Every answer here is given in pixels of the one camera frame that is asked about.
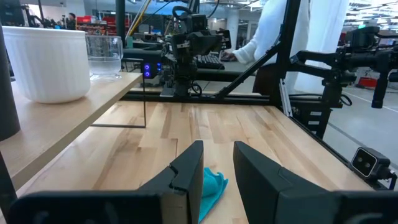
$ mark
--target white bowl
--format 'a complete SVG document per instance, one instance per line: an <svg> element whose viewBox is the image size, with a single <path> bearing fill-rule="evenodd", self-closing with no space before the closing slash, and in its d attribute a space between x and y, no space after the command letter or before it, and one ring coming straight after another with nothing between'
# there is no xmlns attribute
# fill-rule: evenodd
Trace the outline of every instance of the white bowl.
<svg viewBox="0 0 398 224"><path fill-rule="evenodd" d="M20 92L39 103L64 103L90 89L83 31L3 27Z"/></svg>

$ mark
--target person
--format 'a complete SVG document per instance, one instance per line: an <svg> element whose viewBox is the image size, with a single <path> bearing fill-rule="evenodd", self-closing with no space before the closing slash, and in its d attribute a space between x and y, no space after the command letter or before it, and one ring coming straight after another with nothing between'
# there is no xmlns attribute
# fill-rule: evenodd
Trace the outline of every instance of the person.
<svg viewBox="0 0 398 224"><path fill-rule="evenodd" d="M253 38L244 47L231 53L226 53L226 56L230 59L237 59L244 64L259 60L266 53L266 50L274 45L279 36L280 26L285 16L286 4L287 0L267 1L262 8L258 27ZM309 27L310 0L301 0L290 56L306 49ZM277 80L275 79L277 71L276 58L277 55L273 56L257 71L253 84L253 93L270 95L275 86L277 87ZM287 73L285 83L288 91L293 89L297 75L297 72Z"/></svg>
<svg viewBox="0 0 398 224"><path fill-rule="evenodd" d="M67 22L67 29L75 30L76 29L76 15L74 13L69 13L69 20Z"/></svg>

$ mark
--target clear glass pitcher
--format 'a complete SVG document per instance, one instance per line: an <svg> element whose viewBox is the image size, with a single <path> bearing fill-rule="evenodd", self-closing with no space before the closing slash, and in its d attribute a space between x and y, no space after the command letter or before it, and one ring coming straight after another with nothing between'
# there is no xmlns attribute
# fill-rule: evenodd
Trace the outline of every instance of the clear glass pitcher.
<svg viewBox="0 0 398 224"><path fill-rule="evenodd" d="M86 46L91 80L112 81L120 78L123 43L118 36L87 35Z"/></svg>

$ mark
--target wood grain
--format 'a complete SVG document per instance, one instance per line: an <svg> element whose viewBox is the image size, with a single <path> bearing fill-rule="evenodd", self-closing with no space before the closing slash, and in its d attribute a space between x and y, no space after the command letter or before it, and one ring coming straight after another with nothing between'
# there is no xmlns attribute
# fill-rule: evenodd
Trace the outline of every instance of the wood grain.
<svg viewBox="0 0 398 224"><path fill-rule="evenodd" d="M57 105L34 103L12 83L21 130L0 142L0 150L16 189L141 80L140 73L121 75L115 82L91 83L85 97Z"/></svg>
<svg viewBox="0 0 398 224"><path fill-rule="evenodd" d="M205 166L229 179L204 223L247 223L233 165L233 142L243 141L328 190L370 188L286 118L264 106L147 104L146 129L88 128L18 191L136 189L194 140L204 142ZM99 121L138 124L142 103L119 101Z"/></svg>

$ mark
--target teal cloth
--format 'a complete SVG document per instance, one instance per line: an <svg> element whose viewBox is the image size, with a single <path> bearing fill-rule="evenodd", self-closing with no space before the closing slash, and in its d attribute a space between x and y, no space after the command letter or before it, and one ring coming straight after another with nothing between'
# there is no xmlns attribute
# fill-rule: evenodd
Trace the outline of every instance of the teal cloth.
<svg viewBox="0 0 398 224"><path fill-rule="evenodd" d="M211 172L209 167L205 167L204 172L199 222L201 222L215 206L228 184L228 179L224 180L224 175L222 173L218 172L216 175Z"/></svg>

